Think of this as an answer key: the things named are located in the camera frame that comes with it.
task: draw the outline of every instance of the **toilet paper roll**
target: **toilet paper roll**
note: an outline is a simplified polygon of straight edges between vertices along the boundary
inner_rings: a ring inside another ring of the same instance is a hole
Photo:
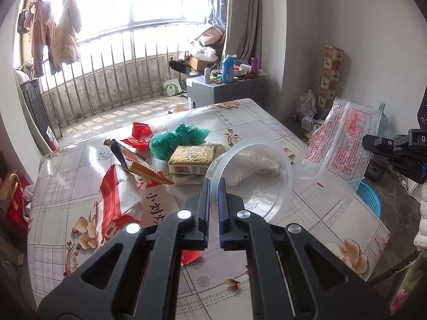
[[[241,71],[243,71],[244,73],[249,73],[251,71],[251,66],[249,65],[245,65],[244,63],[240,65],[239,68]]]

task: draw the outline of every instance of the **green plastic bag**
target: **green plastic bag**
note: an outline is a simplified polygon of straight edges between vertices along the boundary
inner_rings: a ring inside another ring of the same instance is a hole
[[[169,161],[179,145],[200,145],[209,135],[210,130],[180,124],[174,131],[154,135],[150,139],[150,150],[159,160]]]

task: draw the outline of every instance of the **transparent plastic bowl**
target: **transparent plastic bowl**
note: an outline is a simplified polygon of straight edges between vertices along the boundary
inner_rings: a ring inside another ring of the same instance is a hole
[[[216,158],[206,178],[211,181],[212,213],[218,216],[218,184],[225,178],[230,194],[243,199],[247,210],[274,223],[287,205],[292,190],[292,168],[276,142],[254,137],[244,139]]]

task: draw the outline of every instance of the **patterned cardboard column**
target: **patterned cardboard column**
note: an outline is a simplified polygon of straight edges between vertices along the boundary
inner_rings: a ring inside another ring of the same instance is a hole
[[[343,56],[342,49],[325,46],[322,77],[317,95],[317,112],[321,118],[328,115],[334,102]]]

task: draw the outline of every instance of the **white bottle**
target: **white bottle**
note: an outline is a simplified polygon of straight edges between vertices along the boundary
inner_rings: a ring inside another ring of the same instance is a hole
[[[204,82],[205,83],[211,82],[211,70],[208,67],[204,69]]]

